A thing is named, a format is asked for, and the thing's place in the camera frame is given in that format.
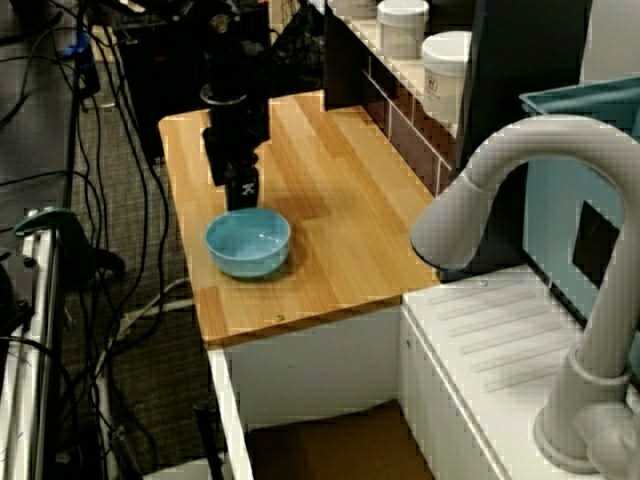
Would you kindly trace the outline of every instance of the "jar lid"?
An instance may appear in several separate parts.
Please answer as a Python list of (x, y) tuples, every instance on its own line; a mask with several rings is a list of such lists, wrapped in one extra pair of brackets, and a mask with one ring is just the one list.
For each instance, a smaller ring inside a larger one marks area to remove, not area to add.
[(378, 4), (378, 21), (392, 27), (424, 27), (428, 12), (424, 0), (383, 0)]
[(422, 44), (424, 66), (446, 77), (464, 77), (471, 50), (471, 32), (432, 35)]

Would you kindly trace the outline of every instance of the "blue bowl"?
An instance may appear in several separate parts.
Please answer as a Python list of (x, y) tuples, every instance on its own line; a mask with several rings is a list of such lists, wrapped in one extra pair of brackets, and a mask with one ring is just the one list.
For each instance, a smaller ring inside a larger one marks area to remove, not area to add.
[(242, 278), (267, 275), (289, 254), (291, 229), (271, 210), (243, 208), (216, 218), (205, 233), (213, 263), (223, 272)]

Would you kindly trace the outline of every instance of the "white jar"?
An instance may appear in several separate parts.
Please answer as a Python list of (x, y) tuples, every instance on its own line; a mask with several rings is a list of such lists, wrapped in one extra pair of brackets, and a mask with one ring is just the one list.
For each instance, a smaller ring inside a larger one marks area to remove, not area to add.
[(424, 0), (383, 0), (378, 4), (378, 38), (382, 55), (420, 58), (429, 5)]
[(445, 126), (458, 123), (470, 48), (471, 32), (439, 33), (422, 44), (425, 66), (422, 106)]

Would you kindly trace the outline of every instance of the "plastic container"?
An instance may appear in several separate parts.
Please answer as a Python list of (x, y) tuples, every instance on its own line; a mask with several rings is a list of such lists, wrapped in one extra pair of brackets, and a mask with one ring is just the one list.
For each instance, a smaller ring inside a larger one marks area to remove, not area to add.
[(469, 62), (471, 32), (453, 31), (427, 38), (422, 44), (425, 66), (425, 112), (445, 126), (458, 123)]
[(339, 17), (376, 18), (375, 0), (334, 0), (333, 8)]
[[(607, 123), (640, 142), (640, 77), (532, 92), (520, 95), (520, 100), (522, 108), (530, 116), (568, 114), (589, 117)], [(539, 265), (552, 267), (545, 273), (588, 318), (598, 289), (571, 261), (584, 202), (588, 202), (614, 227), (622, 225), (622, 199), (616, 188), (595, 170), (563, 158), (529, 164), (523, 246)], [(636, 335), (630, 358), (634, 371), (640, 374), (640, 335)]]
[(640, 142), (640, 77), (520, 95), (529, 115), (565, 113), (608, 123)]
[(383, 0), (378, 4), (378, 38), (385, 57), (420, 57), (429, 5), (423, 0)]

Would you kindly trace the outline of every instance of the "faucet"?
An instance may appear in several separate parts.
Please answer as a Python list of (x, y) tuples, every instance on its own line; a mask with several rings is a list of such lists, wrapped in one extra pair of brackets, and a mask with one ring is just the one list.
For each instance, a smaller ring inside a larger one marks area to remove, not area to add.
[(554, 378), (534, 438), (542, 454), (564, 470), (638, 480), (640, 413), (634, 416), (625, 398), (640, 319), (640, 144), (610, 125), (574, 115), (513, 123), (476, 149), (418, 218), (411, 243), (436, 269), (464, 268), (504, 179), (516, 167), (545, 157), (576, 160), (602, 174), (620, 193), (625, 215), (584, 337)]

